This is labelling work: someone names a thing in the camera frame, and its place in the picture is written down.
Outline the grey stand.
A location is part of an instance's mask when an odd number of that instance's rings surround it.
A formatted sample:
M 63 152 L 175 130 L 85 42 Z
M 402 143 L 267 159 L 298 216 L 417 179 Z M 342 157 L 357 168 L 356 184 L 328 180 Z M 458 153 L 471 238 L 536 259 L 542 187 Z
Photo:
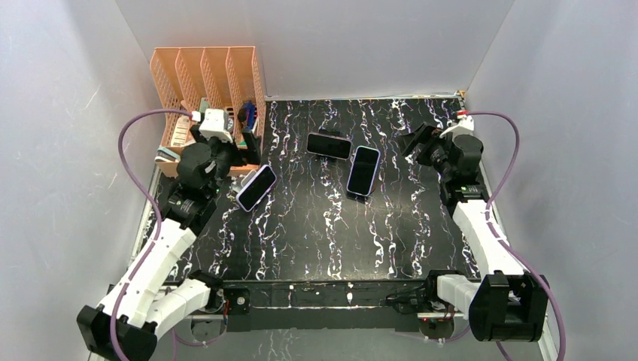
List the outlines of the grey stand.
M 369 196 L 362 196 L 356 193 L 349 193 L 348 195 L 350 199 L 353 199 L 354 201 L 362 203 L 362 204 L 366 204 L 370 199 Z

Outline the orange plastic file organizer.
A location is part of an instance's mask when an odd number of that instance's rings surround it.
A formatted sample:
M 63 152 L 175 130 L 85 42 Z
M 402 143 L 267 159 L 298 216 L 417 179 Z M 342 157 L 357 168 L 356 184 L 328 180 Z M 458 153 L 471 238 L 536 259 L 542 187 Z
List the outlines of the orange plastic file organizer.
M 261 152 L 266 120 L 266 101 L 260 64 L 255 47 L 158 47 L 150 59 L 150 70 L 166 115 L 166 126 L 155 163 L 166 177 L 177 177 L 178 164 L 185 159 L 184 149 L 197 139 L 206 140 L 199 124 L 208 108 L 226 110 L 234 120 L 235 144 L 240 151 L 246 143 L 237 111 L 248 100 L 257 107 L 257 131 Z M 183 147 L 170 147 L 169 141 L 177 118 L 190 118 L 190 136 Z M 237 176 L 257 170 L 259 165 L 232 167 Z

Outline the white label tag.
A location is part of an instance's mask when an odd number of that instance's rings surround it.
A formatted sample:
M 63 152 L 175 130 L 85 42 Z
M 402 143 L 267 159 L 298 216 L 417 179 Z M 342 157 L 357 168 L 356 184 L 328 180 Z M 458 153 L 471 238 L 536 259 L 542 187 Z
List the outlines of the white label tag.
M 190 136 L 190 118 L 187 116 L 181 116 L 177 118 L 175 127 L 172 130 L 169 146 L 170 147 L 183 147 Z

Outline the blue black tool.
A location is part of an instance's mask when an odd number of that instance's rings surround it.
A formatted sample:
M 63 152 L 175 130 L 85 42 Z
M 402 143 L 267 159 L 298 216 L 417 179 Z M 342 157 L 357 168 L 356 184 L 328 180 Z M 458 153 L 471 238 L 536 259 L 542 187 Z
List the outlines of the blue black tool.
M 251 131 L 255 133 L 257 131 L 257 107 L 248 100 L 237 111 L 237 119 L 242 127 L 243 131 Z

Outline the phone with purple case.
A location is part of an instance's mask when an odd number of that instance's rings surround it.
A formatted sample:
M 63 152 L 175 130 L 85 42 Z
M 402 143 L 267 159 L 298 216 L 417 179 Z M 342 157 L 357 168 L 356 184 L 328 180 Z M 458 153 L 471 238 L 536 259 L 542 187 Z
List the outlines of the phone with purple case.
M 252 211 L 273 188 L 276 180 L 277 177 L 270 165 L 261 166 L 247 181 L 242 181 L 242 188 L 235 198 L 239 207 L 246 212 Z

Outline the phone with pink case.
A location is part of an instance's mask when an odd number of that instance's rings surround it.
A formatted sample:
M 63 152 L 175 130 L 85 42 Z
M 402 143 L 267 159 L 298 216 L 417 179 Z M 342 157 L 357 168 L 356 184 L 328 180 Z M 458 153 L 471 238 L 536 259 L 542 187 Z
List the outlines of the phone with pink case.
M 352 143 L 347 138 L 312 132 L 307 137 L 306 150 L 319 156 L 334 159 L 348 159 L 351 155 Z

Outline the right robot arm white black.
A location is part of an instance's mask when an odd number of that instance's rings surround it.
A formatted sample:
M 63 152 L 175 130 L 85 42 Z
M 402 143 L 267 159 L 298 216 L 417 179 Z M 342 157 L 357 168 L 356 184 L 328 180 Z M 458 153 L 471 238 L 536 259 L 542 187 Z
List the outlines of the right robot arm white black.
M 488 210 L 488 192 L 480 181 L 483 143 L 455 126 L 441 130 L 423 124 L 398 137 L 403 156 L 415 153 L 419 164 L 441 177 L 440 197 L 466 237 L 481 279 L 460 271 L 433 270 L 420 287 L 386 297 L 386 305 L 404 311 L 426 305 L 433 311 L 461 313 L 478 341 L 541 339 L 548 295 L 532 272 L 503 247 L 505 237 Z

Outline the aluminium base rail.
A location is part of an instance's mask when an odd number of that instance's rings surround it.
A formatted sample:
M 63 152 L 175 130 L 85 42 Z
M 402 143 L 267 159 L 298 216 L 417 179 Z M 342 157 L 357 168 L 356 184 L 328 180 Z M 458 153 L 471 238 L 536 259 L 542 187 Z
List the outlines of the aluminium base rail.
M 77 316 L 82 333 L 108 341 L 156 341 L 182 320 L 218 316 L 232 332 L 258 329 L 395 329 L 430 339 L 464 329 L 479 341 L 536 341 L 548 305 L 528 275 L 490 275 L 482 282 L 443 275 L 422 284 L 363 282 L 225 282 L 204 274 L 157 291 L 114 287 Z

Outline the phone with blue case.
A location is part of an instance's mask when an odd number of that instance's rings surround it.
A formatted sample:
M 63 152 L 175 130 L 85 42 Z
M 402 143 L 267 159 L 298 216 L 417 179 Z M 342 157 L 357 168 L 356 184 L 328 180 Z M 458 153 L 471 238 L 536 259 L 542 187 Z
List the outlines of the phone with blue case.
M 380 160 L 380 151 L 372 147 L 358 146 L 348 177 L 346 190 L 357 196 L 369 196 L 372 192 Z

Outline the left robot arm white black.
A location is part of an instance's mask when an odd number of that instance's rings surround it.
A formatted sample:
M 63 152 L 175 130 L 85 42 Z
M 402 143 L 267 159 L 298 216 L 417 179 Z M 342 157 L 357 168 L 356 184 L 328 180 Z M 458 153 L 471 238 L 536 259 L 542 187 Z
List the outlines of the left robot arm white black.
M 107 360 L 149 360 L 157 342 L 195 311 L 227 316 L 242 288 L 195 270 L 168 293 L 163 284 L 181 255 L 202 233 L 215 212 L 220 184 L 234 167 L 259 165 L 262 141 L 243 132 L 245 149 L 221 134 L 191 130 L 194 140 L 182 149 L 168 198 L 154 206 L 153 237 L 134 258 L 124 276 L 97 306 L 83 306 L 78 328 L 88 351 Z

